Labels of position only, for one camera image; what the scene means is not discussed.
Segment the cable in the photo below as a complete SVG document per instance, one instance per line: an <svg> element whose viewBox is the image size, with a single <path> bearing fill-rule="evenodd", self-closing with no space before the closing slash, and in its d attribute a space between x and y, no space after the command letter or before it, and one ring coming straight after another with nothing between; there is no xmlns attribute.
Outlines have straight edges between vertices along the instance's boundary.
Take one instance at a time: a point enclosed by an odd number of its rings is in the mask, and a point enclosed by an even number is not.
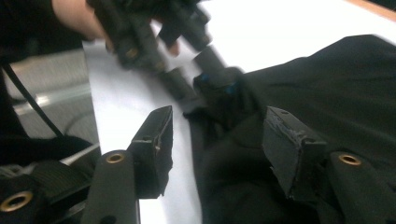
<svg viewBox="0 0 396 224"><path fill-rule="evenodd" d="M41 109L41 107L37 104L35 101L35 98L29 93L26 88L24 88L23 84L21 81L18 79L17 75L15 74L14 70L12 70L11 66L9 64L3 65L3 69L6 71L6 74L8 75L9 79L14 83L14 85L17 87L17 89L21 92L23 97L29 102L30 106L37 112L38 116L43 119L43 121L50 127L50 129L56 134L56 136L61 137L64 136L61 131L55 126L54 123L47 117L47 115L44 113L44 111Z"/></svg>
<svg viewBox="0 0 396 224"><path fill-rule="evenodd" d="M70 130L73 128L73 126L77 122L79 122L80 120L85 119L86 117L88 117L90 115L93 115L93 114L94 114L93 110L89 110L89 111L82 112L81 114L79 114L76 117L72 118L72 120L70 120L67 123L66 127L64 128L64 134L65 135L69 135Z"/></svg>

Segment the brass eyelet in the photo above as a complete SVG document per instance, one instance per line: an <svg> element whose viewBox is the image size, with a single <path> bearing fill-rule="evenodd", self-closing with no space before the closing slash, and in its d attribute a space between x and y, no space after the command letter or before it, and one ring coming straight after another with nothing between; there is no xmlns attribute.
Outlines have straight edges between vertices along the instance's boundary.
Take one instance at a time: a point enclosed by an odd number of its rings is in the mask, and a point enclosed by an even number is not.
<svg viewBox="0 0 396 224"><path fill-rule="evenodd" d="M115 153L115 154L109 155L106 158L106 161L108 163L117 163L119 161L123 161L123 159L124 159L124 155L122 155L120 153Z"/></svg>
<svg viewBox="0 0 396 224"><path fill-rule="evenodd" d="M340 159L340 161L342 161L346 164L349 164L349 165L355 165L355 166L361 165L361 161L358 158L356 158L354 156L347 155L347 154L340 155L338 157L338 159Z"/></svg>
<svg viewBox="0 0 396 224"><path fill-rule="evenodd" d="M31 191L22 191L5 199L0 205L0 211L13 212L28 204L33 199Z"/></svg>

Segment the metal grommet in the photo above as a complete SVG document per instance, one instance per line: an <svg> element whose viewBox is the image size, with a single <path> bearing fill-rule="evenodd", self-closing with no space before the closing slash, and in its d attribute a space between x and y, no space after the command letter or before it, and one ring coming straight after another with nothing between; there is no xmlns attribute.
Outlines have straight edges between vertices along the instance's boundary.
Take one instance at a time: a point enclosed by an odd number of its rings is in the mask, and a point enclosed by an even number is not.
<svg viewBox="0 0 396 224"><path fill-rule="evenodd" d="M0 205L0 211L13 212L24 207L33 199L31 191L22 191L5 199Z"/></svg>
<svg viewBox="0 0 396 224"><path fill-rule="evenodd" d="M108 163L117 163L117 162L119 162L119 161L123 161L123 159L124 159L124 155L122 155L122 154L120 154L120 153L116 153L116 154L113 154L113 155L109 155L109 156L106 158L106 161L107 161Z"/></svg>
<svg viewBox="0 0 396 224"><path fill-rule="evenodd" d="M155 64L155 68L159 71L162 71L163 69L165 69L165 64L164 63L157 63Z"/></svg>
<svg viewBox="0 0 396 224"><path fill-rule="evenodd" d="M349 164L349 165L361 165L361 161L357 159L356 157L347 155L347 154L342 154L338 157L340 161Z"/></svg>
<svg viewBox="0 0 396 224"><path fill-rule="evenodd" d="M125 55L126 55L128 58L134 58L134 57L137 56L138 53L139 53L139 51L138 51L137 49L129 49L129 50L125 53Z"/></svg>

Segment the gray floor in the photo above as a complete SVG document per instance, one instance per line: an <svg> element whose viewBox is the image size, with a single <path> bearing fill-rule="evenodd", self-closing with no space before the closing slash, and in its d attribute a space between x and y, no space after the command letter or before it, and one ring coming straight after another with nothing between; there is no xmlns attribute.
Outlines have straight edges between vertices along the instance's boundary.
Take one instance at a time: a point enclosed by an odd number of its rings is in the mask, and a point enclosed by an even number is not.
<svg viewBox="0 0 396 224"><path fill-rule="evenodd" d="M25 88L39 98L55 96L54 102L42 105L42 109L64 134L74 135L97 143L98 135L93 113L88 72L82 50L29 59L12 65ZM23 97L10 80L6 80L8 92L14 98ZM73 95L85 88L83 93ZM32 109L24 109L20 120L31 137L55 136L50 128Z"/></svg>

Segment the white table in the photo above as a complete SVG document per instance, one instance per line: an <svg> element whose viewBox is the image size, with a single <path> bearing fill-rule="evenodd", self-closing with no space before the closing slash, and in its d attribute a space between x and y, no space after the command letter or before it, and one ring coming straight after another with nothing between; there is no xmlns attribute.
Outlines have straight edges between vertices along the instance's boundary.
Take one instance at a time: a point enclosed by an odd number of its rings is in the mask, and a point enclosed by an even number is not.
<svg viewBox="0 0 396 224"><path fill-rule="evenodd" d="M375 34L396 44L395 22L342 0L213 0L202 7L212 18L208 32L213 46L227 65L245 72L311 55L349 35ZM201 223L190 129L175 102L154 77L121 70L103 43L84 49L103 152L127 148L150 111L174 106L174 168L165 196L141 201L142 223ZM183 66L191 80L199 75L191 62L194 56L182 42L177 58L165 57L169 69Z"/></svg>

